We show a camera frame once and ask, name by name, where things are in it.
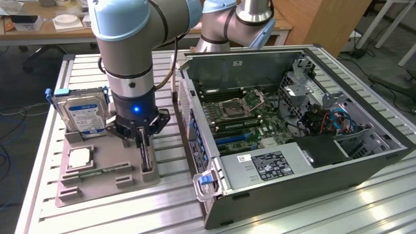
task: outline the open computer tower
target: open computer tower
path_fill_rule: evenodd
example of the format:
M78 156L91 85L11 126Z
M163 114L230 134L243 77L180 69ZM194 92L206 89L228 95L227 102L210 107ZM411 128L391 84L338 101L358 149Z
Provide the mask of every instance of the open computer tower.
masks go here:
M178 109L207 229L358 186L414 150L308 48L186 59Z

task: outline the power supply label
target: power supply label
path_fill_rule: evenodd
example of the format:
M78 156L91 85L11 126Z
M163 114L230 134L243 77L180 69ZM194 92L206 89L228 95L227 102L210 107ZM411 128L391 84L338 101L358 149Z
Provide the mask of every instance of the power supply label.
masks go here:
M68 108L78 130L84 134L94 134L104 131L106 125L103 118L98 115L99 106L88 104Z
M260 178L264 181L294 174L294 170L280 151L252 157Z

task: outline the white desk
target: white desk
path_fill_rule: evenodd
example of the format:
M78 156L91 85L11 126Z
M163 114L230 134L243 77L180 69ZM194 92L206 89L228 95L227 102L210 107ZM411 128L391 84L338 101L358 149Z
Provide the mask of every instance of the white desk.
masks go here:
M394 23L390 25L390 28L387 29L386 33L383 34L378 44L376 44L376 48L379 49L387 38L391 36L391 33L394 32L395 28L398 27L399 23L402 22L403 18L406 17L407 13L410 12L411 8L414 7L416 0L387 0L387 3L384 4L383 9L380 10L376 19L374 20L374 22L371 23L360 41L358 44L358 48L360 49L364 44L366 41L370 37L370 35L372 34L378 24L380 23L383 16L386 15L387 11L390 10L391 6L394 3L407 3L408 5L406 6L406 8L403 9L403 11L400 12L400 14L398 15ZM414 54L416 53L416 45L412 47L412 49L410 50L410 52L407 53L407 55L404 56L403 60L399 62L399 66L404 66L404 64L407 63L407 61L411 59L411 57L414 56Z

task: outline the barcode sticker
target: barcode sticker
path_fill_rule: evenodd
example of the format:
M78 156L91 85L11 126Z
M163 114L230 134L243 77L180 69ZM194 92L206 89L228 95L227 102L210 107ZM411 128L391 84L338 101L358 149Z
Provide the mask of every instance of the barcode sticker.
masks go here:
M247 162L252 160L252 156L251 155L240 155L236 157L239 159L239 162Z

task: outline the warning label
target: warning label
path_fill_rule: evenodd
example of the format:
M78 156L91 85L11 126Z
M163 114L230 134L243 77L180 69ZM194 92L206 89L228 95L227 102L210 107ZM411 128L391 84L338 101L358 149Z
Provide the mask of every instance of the warning label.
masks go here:
M292 168L280 151L252 157L260 178L268 181L294 174Z

